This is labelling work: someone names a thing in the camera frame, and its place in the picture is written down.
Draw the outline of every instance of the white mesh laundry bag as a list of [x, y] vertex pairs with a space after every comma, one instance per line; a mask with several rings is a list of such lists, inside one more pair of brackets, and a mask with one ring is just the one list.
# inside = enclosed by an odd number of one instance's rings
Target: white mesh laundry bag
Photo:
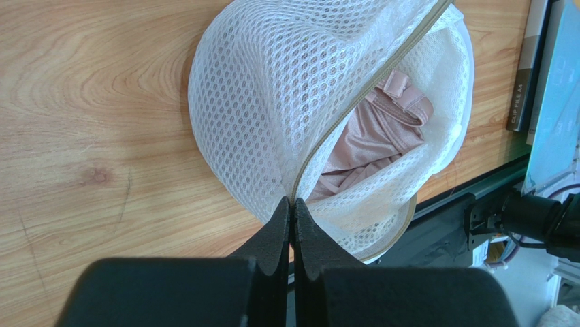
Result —
[[449, 2], [233, 1], [204, 33], [189, 78], [191, 124], [212, 171], [265, 223], [283, 196], [308, 198], [356, 104], [390, 71], [404, 72], [434, 106], [424, 144], [307, 202], [357, 258], [386, 251], [465, 135], [472, 59]]

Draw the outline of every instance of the zipper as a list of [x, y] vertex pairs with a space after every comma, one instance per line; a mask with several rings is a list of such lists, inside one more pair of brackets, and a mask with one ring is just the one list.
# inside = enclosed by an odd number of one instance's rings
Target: zipper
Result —
[[391, 58], [385, 62], [385, 64], [378, 70], [378, 72], [364, 85], [362, 91], [354, 98], [353, 101], [349, 103], [347, 109], [338, 117], [336, 122], [322, 135], [322, 138], [316, 143], [313, 150], [311, 150], [306, 157], [306, 161], [302, 164], [300, 171], [298, 172], [298, 177], [294, 182], [294, 187], [292, 189], [292, 194], [290, 195], [290, 203], [294, 205], [296, 199], [296, 192], [298, 190], [298, 185], [302, 180], [302, 175], [306, 170], [306, 167], [314, 157], [314, 154], [320, 149], [322, 144], [326, 139], [332, 134], [332, 132], [337, 128], [337, 126], [344, 120], [344, 118], [351, 113], [354, 107], [362, 101], [362, 99], [387, 75], [395, 68], [395, 66], [409, 53], [409, 51], [425, 36], [429, 31], [431, 26], [443, 15], [443, 12], [453, 3], [453, 0], [439, 0], [433, 8], [427, 13], [427, 16], [419, 23], [417, 28], [409, 35], [407, 40], [397, 49]]

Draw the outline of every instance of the pink fabric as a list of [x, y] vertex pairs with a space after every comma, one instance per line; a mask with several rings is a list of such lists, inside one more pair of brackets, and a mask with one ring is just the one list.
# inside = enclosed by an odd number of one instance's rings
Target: pink fabric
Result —
[[340, 193], [423, 144], [419, 127], [432, 115], [429, 99], [392, 71], [355, 108], [308, 199]]

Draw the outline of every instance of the wooden table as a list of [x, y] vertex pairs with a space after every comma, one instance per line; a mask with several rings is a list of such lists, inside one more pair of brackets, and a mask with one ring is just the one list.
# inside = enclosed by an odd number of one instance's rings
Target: wooden table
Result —
[[[504, 130], [528, 1], [457, 0], [471, 122], [425, 200], [528, 151]], [[197, 150], [196, 44], [225, 0], [0, 3], [0, 325], [51, 326], [87, 264], [227, 255], [259, 228]]]

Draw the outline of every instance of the white mesh fabric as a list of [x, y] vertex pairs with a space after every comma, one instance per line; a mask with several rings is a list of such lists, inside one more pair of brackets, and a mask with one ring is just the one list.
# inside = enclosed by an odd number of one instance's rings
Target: white mesh fabric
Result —
[[[235, 0], [226, 7], [197, 47], [189, 108], [199, 149], [234, 198], [262, 222], [297, 181], [297, 197], [307, 198], [346, 119], [298, 176], [308, 154], [435, 2]], [[398, 68], [434, 104], [425, 144], [356, 187], [308, 205], [351, 253], [400, 231], [402, 208], [449, 151], [465, 70], [461, 42], [453, 39], [456, 20], [457, 11], [447, 10]], [[427, 57], [432, 52], [435, 60]]]

